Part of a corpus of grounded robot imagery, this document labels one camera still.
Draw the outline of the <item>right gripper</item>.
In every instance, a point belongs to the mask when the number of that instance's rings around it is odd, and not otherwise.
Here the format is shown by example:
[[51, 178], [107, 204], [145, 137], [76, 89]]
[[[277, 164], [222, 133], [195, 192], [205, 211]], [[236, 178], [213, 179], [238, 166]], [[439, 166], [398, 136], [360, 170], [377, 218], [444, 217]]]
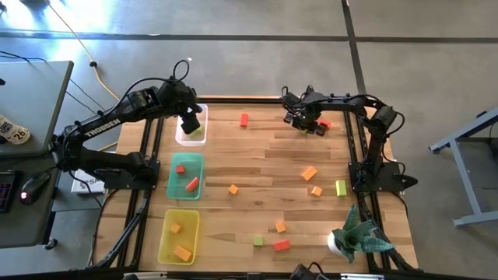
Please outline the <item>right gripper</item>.
[[301, 131], [323, 137], [328, 130], [328, 126], [317, 123], [317, 119], [320, 116], [321, 109], [318, 106], [307, 106], [296, 109], [295, 115], [287, 112], [283, 121]]

